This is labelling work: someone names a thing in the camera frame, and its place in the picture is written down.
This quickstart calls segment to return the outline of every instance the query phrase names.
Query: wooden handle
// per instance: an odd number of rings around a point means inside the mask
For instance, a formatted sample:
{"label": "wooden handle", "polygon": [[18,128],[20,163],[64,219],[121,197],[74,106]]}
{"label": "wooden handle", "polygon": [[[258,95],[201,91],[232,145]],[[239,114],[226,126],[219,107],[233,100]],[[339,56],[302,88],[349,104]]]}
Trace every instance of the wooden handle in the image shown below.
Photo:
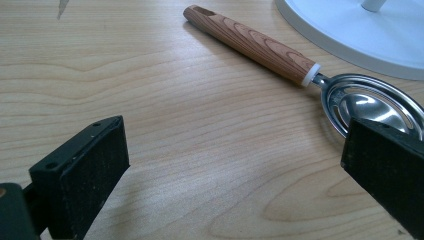
{"label": "wooden handle", "polygon": [[184,17],[193,25],[294,83],[307,86],[320,66],[286,45],[230,18],[192,5]]}

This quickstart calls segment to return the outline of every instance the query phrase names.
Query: white lamp base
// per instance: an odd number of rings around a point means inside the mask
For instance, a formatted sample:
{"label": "white lamp base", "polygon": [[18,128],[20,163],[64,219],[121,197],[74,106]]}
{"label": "white lamp base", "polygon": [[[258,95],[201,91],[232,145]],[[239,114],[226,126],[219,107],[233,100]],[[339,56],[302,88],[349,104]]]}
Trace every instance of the white lamp base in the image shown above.
{"label": "white lamp base", "polygon": [[424,80],[424,1],[276,0],[283,17],[331,54],[385,75]]}

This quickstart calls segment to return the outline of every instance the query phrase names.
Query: wooden table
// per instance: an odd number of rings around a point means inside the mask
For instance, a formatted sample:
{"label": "wooden table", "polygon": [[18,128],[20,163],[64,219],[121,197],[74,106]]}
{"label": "wooden table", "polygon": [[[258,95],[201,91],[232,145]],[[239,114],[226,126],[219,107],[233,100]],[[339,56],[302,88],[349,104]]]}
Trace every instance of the wooden table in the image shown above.
{"label": "wooden table", "polygon": [[[272,0],[0,3],[0,181],[78,131],[123,115],[131,167],[86,239],[412,239],[339,166],[320,90],[301,89],[183,17],[197,4],[319,62],[382,78],[424,105],[424,82],[318,48]],[[43,239],[49,239],[46,231]]]}

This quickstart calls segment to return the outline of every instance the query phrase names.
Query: ladle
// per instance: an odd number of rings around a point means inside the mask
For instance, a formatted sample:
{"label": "ladle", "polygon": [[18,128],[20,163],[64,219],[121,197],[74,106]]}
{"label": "ladle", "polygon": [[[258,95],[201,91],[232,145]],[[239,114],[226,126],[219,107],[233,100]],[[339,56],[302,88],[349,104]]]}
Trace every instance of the ladle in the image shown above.
{"label": "ladle", "polygon": [[346,137],[352,117],[390,125],[423,140],[424,110],[407,94],[379,79],[319,73],[320,65],[286,45],[210,10],[192,5],[184,16],[193,25],[297,85],[321,88],[325,113]]}

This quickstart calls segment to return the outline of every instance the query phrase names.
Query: metal ladle bowl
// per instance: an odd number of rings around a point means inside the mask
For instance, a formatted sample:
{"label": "metal ladle bowl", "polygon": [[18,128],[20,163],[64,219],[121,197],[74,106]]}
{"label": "metal ladle bowl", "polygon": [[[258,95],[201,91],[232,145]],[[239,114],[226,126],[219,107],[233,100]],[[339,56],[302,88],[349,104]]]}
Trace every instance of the metal ladle bowl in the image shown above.
{"label": "metal ladle bowl", "polygon": [[423,140],[423,108],[394,86],[359,74],[332,78],[318,74],[312,82],[321,88],[324,111],[344,137],[354,117],[384,123]]}

